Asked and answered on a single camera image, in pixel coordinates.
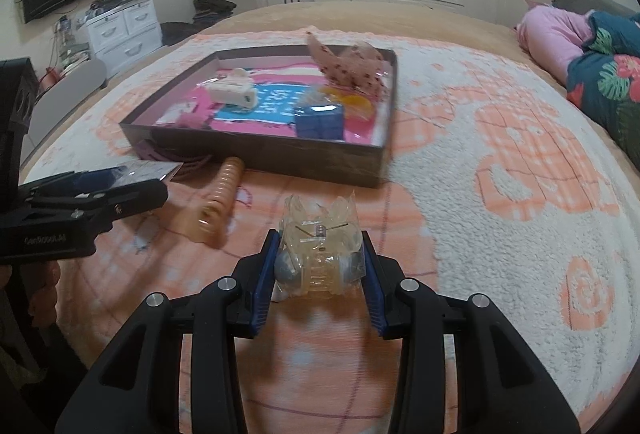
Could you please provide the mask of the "person's left hand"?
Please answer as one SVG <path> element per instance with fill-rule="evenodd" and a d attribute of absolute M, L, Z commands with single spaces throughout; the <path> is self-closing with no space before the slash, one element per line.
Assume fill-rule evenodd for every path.
<path fill-rule="evenodd" d="M 56 321 L 58 291 L 56 285 L 61 278 L 58 261 L 23 265 L 17 273 L 26 284 L 28 314 L 36 328 L 48 328 Z"/>

